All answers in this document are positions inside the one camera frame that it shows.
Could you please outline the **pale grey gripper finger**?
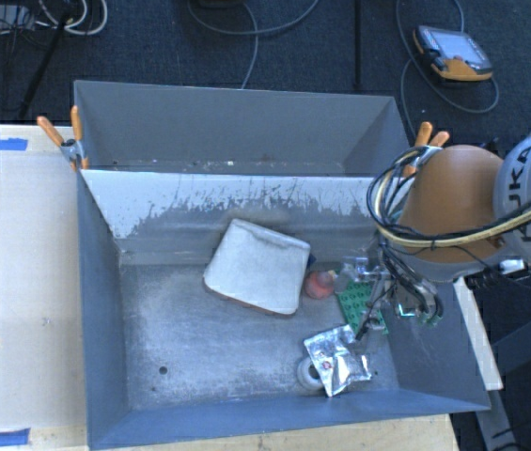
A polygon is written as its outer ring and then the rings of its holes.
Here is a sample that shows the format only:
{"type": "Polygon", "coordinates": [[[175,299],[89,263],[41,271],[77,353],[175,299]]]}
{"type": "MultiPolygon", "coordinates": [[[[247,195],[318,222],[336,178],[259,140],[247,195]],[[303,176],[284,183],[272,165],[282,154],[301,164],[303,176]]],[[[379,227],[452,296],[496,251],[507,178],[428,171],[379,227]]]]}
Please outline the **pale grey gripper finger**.
{"type": "Polygon", "coordinates": [[[362,318],[356,334],[357,339],[362,339],[368,331],[383,332],[385,330],[383,318],[379,315],[385,292],[385,281],[380,279],[374,285],[370,298],[366,302],[366,309],[362,313],[362,318]]]}
{"type": "Polygon", "coordinates": [[[368,282],[377,275],[377,263],[369,257],[344,257],[339,275],[351,282],[368,282]]]}

